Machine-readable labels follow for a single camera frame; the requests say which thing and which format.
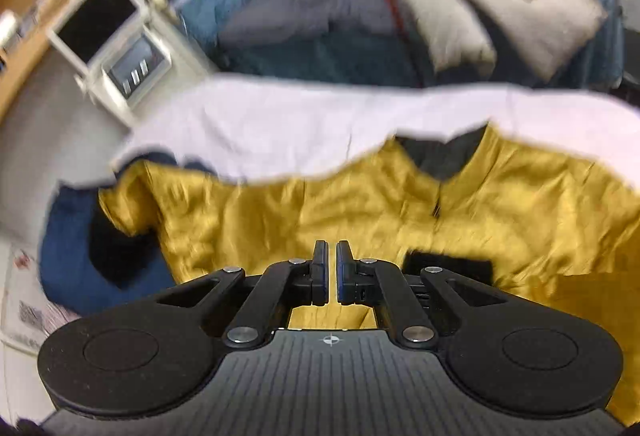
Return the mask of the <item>gold satin jacket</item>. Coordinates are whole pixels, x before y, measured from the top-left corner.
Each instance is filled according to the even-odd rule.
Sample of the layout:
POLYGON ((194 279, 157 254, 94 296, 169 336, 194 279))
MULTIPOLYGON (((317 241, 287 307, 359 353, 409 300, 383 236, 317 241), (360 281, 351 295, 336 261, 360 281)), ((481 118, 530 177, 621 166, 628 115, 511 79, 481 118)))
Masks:
POLYGON ((491 264, 503 291, 597 323, 624 353, 608 405, 639 417, 639 193, 604 165, 485 126, 448 144, 393 137, 322 177, 232 184, 137 161, 99 194, 120 234, 155 234, 183 283, 259 274, 317 240, 401 262, 413 251, 491 264))

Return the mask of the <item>navy blue folded garment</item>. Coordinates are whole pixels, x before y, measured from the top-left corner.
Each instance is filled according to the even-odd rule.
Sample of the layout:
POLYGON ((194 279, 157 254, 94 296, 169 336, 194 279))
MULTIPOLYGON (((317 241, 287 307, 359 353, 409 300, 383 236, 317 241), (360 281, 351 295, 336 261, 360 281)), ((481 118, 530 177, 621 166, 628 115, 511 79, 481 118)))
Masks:
POLYGON ((178 284, 160 247, 167 239, 163 214, 144 204, 142 211, 151 215, 152 222, 128 236, 107 217, 100 203, 102 190, 113 188, 134 168, 141 170, 151 164, 216 174, 200 161, 180 165, 166 151, 151 151, 125 162, 112 182, 60 185, 40 245, 40 282, 51 302, 88 316, 178 284))

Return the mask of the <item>white bedside appliance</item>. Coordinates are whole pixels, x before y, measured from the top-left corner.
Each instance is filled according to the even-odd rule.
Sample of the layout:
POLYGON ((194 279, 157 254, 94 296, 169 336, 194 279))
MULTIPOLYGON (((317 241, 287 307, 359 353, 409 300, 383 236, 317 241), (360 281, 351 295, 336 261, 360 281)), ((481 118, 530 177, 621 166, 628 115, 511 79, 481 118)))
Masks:
POLYGON ((70 0, 47 36, 81 92, 129 128, 215 72, 144 0, 70 0))

